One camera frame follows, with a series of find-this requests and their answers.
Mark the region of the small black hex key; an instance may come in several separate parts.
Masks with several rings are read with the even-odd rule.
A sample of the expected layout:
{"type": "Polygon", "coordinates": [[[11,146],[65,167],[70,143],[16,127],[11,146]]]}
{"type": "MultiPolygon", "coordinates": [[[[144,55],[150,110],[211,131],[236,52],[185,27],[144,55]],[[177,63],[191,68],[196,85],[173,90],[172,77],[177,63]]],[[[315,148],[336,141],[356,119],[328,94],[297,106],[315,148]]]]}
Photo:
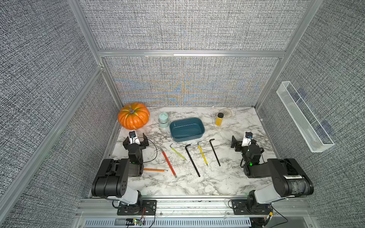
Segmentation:
{"type": "Polygon", "coordinates": [[[213,153],[214,153],[214,156],[215,156],[215,158],[216,158],[216,161],[217,161],[218,165],[221,167],[221,163],[220,163],[220,161],[219,161],[219,158],[218,158],[218,156],[217,156],[217,153],[216,153],[216,151],[215,151],[215,148],[214,148],[214,146],[213,146],[213,144],[212,144],[212,142],[213,142],[214,140],[215,140],[214,138],[213,138],[213,139],[210,139],[210,140],[209,140],[209,143],[210,143],[210,146],[211,146],[212,151],[213,151],[213,153]]]}

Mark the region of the lime green hex key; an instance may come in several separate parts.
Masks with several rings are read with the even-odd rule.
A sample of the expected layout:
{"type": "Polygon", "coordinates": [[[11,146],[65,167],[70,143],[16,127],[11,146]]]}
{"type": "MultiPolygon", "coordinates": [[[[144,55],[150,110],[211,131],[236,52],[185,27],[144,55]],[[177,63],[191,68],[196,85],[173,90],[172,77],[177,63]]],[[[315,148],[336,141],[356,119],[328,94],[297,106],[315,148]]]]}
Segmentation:
{"type": "Polygon", "coordinates": [[[184,160],[186,160],[186,158],[180,154],[175,148],[172,147],[173,143],[169,145],[169,147],[171,148],[172,151],[174,151],[177,155],[179,155],[181,158],[183,158],[184,160]]]}

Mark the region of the yellow handled hex key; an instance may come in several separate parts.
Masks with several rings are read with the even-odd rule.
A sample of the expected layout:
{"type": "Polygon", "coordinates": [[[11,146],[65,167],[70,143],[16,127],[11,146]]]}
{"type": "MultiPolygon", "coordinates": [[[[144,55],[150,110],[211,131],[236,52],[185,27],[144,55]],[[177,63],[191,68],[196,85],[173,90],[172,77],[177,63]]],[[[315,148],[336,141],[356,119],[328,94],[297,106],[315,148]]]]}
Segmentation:
{"type": "Polygon", "coordinates": [[[203,153],[203,151],[202,151],[202,147],[201,147],[201,145],[200,145],[200,143],[201,143],[202,141],[199,141],[198,143],[197,143],[197,145],[198,145],[198,148],[199,148],[199,150],[200,150],[200,153],[201,153],[201,155],[202,155],[202,157],[203,157],[203,160],[204,160],[204,163],[206,164],[206,166],[209,166],[208,165],[208,162],[207,162],[207,160],[206,160],[206,158],[205,158],[205,155],[204,155],[204,153],[203,153]]]}

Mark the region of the large black hex key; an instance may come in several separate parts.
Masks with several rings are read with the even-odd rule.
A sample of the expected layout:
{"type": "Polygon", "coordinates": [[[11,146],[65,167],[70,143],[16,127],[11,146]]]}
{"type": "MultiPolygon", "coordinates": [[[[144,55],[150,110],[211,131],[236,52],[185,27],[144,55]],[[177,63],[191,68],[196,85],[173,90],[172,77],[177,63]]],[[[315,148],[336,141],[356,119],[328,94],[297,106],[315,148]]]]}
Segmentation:
{"type": "Polygon", "coordinates": [[[186,145],[185,146],[185,150],[186,150],[186,152],[187,152],[187,154],[189,156],[189,159],[190,159],[190,161],[191,161],[191,163],[192,163],[192,165],[193,165],[193,167],[194,167],[194,169],[195,169],[195,171],[197,173],[197,176],[200,177],[200,173],[199,173],[199,171],[198,171],[198,169],[197,169],[197,167],[196,167],[196,165],[194,163],[194,160],[193,160],[193,158],[192,158],[192,156],[190,155],[190,152],[189,152],[189,147],[190,146],[191,146],[191,144],[186,145]]]}

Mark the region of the red handled hex key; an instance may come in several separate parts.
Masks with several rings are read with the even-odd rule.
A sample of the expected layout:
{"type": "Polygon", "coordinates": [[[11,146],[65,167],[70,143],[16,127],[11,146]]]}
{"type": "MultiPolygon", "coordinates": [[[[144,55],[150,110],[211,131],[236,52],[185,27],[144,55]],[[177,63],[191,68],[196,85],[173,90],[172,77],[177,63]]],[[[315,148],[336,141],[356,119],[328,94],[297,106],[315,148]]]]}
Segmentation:
{"type": "Polygon", "coordinates": [[[169,161],[166,153],[164,152],[164,150],[162,150],[161,148],[158,148],[158,149],[156,149],[156,152],[161,152],[162,153],[162,155],[164,156],[164,158],[165,158],[165,160],[166,160],[166,162],[167,162],[167,164],[168,164],[171,172],[173,173],[173,176],[175,178],[177,178],[176,172],[174,171],[174,169],[173,169],[173,167],[172,167],[172,165],[171,165],[171,163],[170,163],[170,161],[169,161]]]}

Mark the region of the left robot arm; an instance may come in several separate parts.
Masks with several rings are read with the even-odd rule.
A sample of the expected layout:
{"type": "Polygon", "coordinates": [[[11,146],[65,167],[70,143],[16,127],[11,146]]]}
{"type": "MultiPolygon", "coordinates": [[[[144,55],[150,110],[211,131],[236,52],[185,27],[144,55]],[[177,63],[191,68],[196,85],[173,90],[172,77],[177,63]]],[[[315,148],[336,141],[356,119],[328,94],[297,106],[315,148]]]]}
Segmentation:
{"type": "Polygon", "coordinates": [[[107,200],[117,200],[120,205],[141,206],[142,195],[140,191],[128,186],[129,177],[140,177],[144,171],[143,149],[149,146],[145,134],[137,137],[135,131],[123,141],[123,146],[128,152],[124,159],[104,159],[91,186],[93,197],[107,200]]]}

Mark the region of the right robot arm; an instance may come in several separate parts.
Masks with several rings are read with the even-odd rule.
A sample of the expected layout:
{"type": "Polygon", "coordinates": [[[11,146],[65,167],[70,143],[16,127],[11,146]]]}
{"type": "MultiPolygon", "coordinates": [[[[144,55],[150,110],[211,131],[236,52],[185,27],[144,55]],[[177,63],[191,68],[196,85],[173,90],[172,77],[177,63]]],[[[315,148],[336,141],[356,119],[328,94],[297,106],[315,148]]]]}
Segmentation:
{"type": "Polygon", "coordinates": [[[314,185],[295,159],[268,159],[260,163],[264,148],[258,146],[253,134],[247,132],[243,140],[232,137],[231,148],[240,152],[242,160],[240,167],[248,178],[270,177],[272,183],[250,191],[246,207],[270,205],[285,198],[312,195],[314,185]]]}

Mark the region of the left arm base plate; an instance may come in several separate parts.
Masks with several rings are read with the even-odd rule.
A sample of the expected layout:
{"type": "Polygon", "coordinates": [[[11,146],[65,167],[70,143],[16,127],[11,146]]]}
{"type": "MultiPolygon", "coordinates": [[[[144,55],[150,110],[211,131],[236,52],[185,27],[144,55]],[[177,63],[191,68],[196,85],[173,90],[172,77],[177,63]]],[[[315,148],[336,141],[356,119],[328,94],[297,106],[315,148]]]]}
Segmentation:
{"type": "Polygon", "coordinates": [[[156,214],[157,200],[143,200],[141,205],[124,205],[118,206],[117,215],[119,216],[137,216],[148,215],[154,216],[156,214]]]}

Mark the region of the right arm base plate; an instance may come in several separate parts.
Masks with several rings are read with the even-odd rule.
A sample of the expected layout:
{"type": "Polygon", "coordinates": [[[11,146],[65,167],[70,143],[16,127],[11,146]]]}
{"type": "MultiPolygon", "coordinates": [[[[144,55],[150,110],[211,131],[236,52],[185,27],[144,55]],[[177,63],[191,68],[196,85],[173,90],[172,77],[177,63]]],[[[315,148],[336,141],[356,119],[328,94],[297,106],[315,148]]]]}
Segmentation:
{"type": "Polygon", "coordinates": [[[272,209],[267,204],[257,204],[246,199],[234,199],[229,203],[234,215],[269,215],[272,209]]]}

